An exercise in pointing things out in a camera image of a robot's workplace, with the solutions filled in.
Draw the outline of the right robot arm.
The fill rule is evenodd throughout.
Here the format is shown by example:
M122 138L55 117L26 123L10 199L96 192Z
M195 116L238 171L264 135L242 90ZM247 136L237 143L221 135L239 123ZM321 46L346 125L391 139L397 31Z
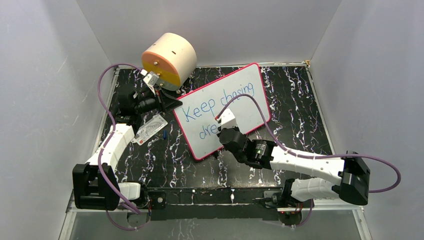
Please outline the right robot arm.
M239 163L254 169L309 175L310 179L285 181L280 199L288 207L311 199L340 199L357 206L368 204L371 171L361 157L283 150L270 140L250 140L237 128L224 128L217 136Z

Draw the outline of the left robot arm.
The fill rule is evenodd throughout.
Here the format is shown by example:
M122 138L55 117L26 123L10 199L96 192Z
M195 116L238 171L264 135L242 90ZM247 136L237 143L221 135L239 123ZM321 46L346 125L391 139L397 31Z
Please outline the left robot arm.
M117 102L108 113L112 125L103 143L84 164L76 164L72 170L74 202L78 209L113 211L121 205L138 214L149 203L149 194L141 182L118 183L118 161L137 138L143 114L153 110L165 114L183 103L158 85L138 91L130 84L118 92Z

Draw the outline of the pink framed whiteboard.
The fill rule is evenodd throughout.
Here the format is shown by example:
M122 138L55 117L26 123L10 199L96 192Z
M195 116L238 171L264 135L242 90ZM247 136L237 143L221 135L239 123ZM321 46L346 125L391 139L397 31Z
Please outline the pink framed whiteboard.
M216 116L228 104L243 134L271 119L260 66L251 63L181 97L174 114L195 160L221 149Z

